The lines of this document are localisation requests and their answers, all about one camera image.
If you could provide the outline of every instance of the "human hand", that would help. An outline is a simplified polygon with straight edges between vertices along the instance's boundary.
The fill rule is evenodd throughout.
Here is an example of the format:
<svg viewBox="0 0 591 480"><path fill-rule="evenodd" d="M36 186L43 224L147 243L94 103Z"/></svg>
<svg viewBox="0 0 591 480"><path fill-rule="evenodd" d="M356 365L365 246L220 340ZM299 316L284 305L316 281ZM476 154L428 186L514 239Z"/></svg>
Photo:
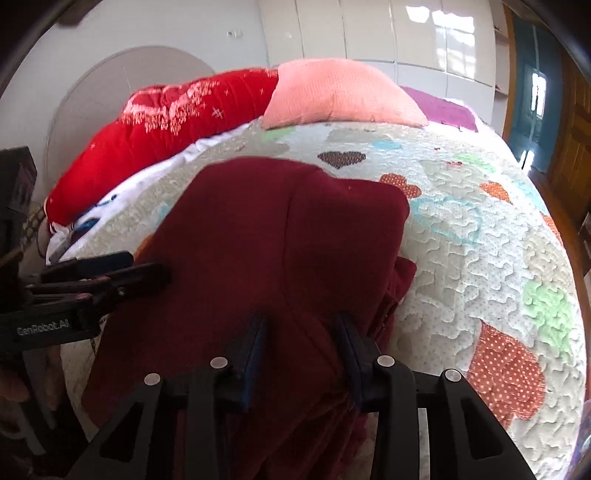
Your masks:
<svg viewBox="0 0 591 480"><path fill-rule="evenodd" d="M0 397L6 400L24 402L29 399L29 390L18 376L0 367Z"/></svg>
<svg viewBox="0 0 591 480"><path fill-rule="evenodd" d="M61 403L64 393L64 374L61 368L60 347L52 346L46 350L47 362L43 386L45 402L50 410L55 411ZM0 397L9 401L25 402L30 394L18 375L6 367L0 366Z"/></svg>

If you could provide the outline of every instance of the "blue heart outline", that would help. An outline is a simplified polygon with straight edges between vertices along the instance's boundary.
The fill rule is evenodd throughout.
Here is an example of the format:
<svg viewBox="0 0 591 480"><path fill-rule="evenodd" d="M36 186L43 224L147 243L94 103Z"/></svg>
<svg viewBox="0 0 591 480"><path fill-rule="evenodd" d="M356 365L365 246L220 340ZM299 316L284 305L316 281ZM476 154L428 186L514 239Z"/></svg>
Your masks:
<svg viewBox="0 0 591 480"><path fill-rule="evenodd" d="M470 234L468 235L468 238L461 238L453 232L446 232L444 230L441 230L440 228L433 227L433 223L429 222L426 217L423 217L419 213L419 208L423 203L432 203L432 204L442 205L443 203L446 203L446 202L456 202L464 207L467 207L468 209L475 210L475 212L476 212L476 217L475 217L476 218L476 230L474 230L473 232L470 232ZM482 227L482 214L480 212L480 208L475 203L468 202L467 200L457 199L453 196L447 196L447 197L444 197L443 200L435 200L435 199L431 199L428 197L420 197L417 199L410 200L409 204L410 204L411 213L413 214L413 218L416 219L416 221L420 225L429 228L429 230L432 230L435 233L439 233L443 236L446 236L446 237L450 238L451 240L455 240L457 242L460 242L461 244L470 244L470 245L477 245L478 244L477 240L480 235L480 228Z"/></svg>

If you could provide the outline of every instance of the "white wardrobe door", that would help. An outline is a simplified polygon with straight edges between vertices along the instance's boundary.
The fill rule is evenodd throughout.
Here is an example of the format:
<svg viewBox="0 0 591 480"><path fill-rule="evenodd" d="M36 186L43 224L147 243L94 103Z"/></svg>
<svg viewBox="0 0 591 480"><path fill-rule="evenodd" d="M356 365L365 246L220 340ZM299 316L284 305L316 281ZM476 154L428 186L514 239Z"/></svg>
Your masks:
<svg viewBox="0 0 591 480"><path fill-rule="evenodd" d="M295 2L296 0L259 0L271 66L304 56Z"/></svg>
<svg viewBox="0 0 591 480"><path fill-rule="evenodd" d="M441 0L391 0L398 63L445 71L446 32L435 25Z"/></svg>
<svg viewBox="0 0 591 480"><path fill-rule="evenodd" d="M365 63L366 65L370 65L376 69L378 69L380 72L385 73L386 75L388 75L390 77L390 79L396 83L396 63L392 62L385 62L385 61L367 61L365 60L363 63Z"/></svg>
<svg viewBox="0 0 591 480"><path fill-rule="evenodd" d="M470 106L484 123L491 124L494 87L448 73L447 97L461 100Z"/></svg>
<svg viewBox="0 0 591 480"><path fill-rule="evenodd" d="M396 59L389 0L340 0L340 7L348 59Z"/></svg>
<svg viewBox="0 0 591 480"><path fill-rule="evenodd" d="M347 57L339 0L296 0L304 57Z"/></svg>
<svg viewBox="0 0 591 480"><path fill-rule="evenodd" d="M398 65L397 83L439 98L445 98L447 94L447 74L439 70L415 65Z"/></svg>
<svg viewBox="0 0 591 480"><path fill-rule="evenodd" d="M494 86L495 31L488 0L443 0L443 13L434 20L447 30L447 71Z"/></svg>

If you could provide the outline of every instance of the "pink pillow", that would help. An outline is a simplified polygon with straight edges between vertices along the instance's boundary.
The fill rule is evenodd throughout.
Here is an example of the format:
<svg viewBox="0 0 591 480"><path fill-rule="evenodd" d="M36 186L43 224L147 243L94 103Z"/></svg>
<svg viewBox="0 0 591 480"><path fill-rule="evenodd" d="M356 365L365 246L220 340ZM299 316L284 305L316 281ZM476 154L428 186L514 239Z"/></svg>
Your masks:
<svg viewBox="0 0 591 480"><path fill-rule="evenodd" d="M294 60L280 65L279 83L262 127L322 121L428 124L414 100L369 65L344 59Z"/></svg>

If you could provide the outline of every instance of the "metal bolt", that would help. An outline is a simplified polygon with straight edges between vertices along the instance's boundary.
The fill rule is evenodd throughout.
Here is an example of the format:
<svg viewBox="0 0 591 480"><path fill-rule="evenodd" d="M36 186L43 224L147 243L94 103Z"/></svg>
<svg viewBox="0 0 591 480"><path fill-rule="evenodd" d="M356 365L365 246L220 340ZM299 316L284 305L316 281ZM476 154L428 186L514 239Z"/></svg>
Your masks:
<svg viewBox="0 0 591 480"><path fill-rule="evenodd" d="M380 355L378 357L378 365L381 367L391 367L395 364L394 358L389 355Z"/></svg>
<svg viewBox="0 0 591 480"><path fill-rule="evenodd" d="M459 382L462 379L462 374L459 371L450 368L449 370L446 370L445 378L450 382Z"/></svg>
<svg viewBox="0 0 591 480"><path fill-rule="evenodd" d="M158 385L160 383L160 375L158 374L148 374L144 377L144 383L149 387L153 387L154 385Z"/></svg>
<svg viewBox="0 0 591 480"><path fill-rule="evenodd" d="M227 364L228 364L228 359L223 356L217 356L211 362L209 362L209 365L211 365L212 368L216 368L216 369L224 368L225 366L227 366Z"/></svg>

